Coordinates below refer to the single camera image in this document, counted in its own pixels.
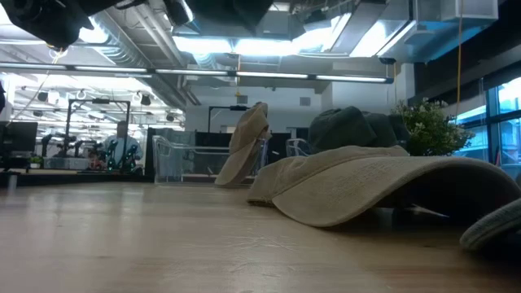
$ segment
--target computer monitor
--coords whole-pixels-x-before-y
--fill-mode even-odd
[[[13,151],[34,151],[37,122],[0,122],[0,154]]]

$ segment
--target green plant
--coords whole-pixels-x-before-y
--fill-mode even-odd
[[[396,105],[392,112],[403,116],[411,134],[407,143],[411,155],[452,155],[470,145],[469,139],[475,135],[450,122],[450,117],[441,111],[446,105],[429,103],[426,99],[412,107],[403,101]]]
[[[34,156],[34,157],[31,157],[31,159],[29,159],[29,162],[31,164],[42,164],[43,158],[41,156]]]

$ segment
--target hat brim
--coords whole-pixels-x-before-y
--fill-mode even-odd
[[[460,244],[467,250],[477,251],[517,230],[521,230],[521,199],[477,221],[465,231]]]
[[[242,149],[230,155],[222,167],[215,184],[232,186],[239,184],[252,171],[259,151],[255,150],[258,140],[248,143]]]
[[[416,203],[444,215],[466,214],[473,223],[518,199],[520,191],[499,168],[478,160],[372,157],[328,168],[272,201],[292,219],[316,227],[344,223],[377,203]]]

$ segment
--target table surface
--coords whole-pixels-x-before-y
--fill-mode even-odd
[[[385,212],[320,230],[247,205],[245,189],[1,192],[0,292],[521,291],[519,266],[462,251],[461,230],[399,228]]]

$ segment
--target wooden table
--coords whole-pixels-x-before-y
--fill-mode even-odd
[[[245,194],[134,183],[19,188],[0,196],[0,292],[521,291],[515,264],[461,251],[459,230],[397,230],[380,218],[319,230],[248,206]]]

